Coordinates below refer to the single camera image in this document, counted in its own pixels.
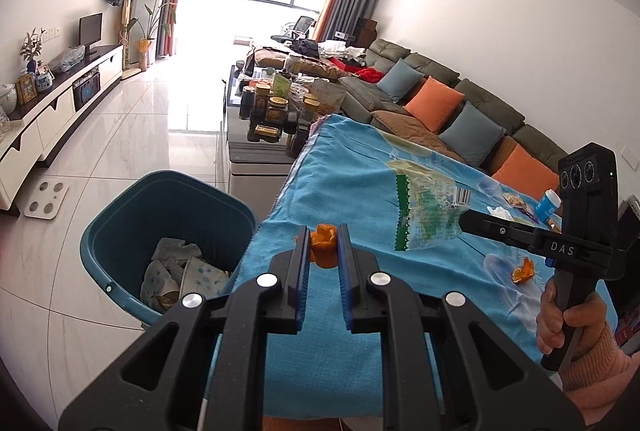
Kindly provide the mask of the person's right hand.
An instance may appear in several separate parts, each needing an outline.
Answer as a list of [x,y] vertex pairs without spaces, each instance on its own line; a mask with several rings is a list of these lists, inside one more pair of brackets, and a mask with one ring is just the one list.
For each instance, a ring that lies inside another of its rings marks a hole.
[[606,310],[608,307],[598,292],[591,295],[582,304],[561,311],[555,304],[556,286],[553,278],[547,281],[540,298],[540,311],[536,317],[536,340],[538,350],[549,355],[560,349],[565,341],[563,326],[582,330],[574,359],[587,354],[598,343],[606,326]]

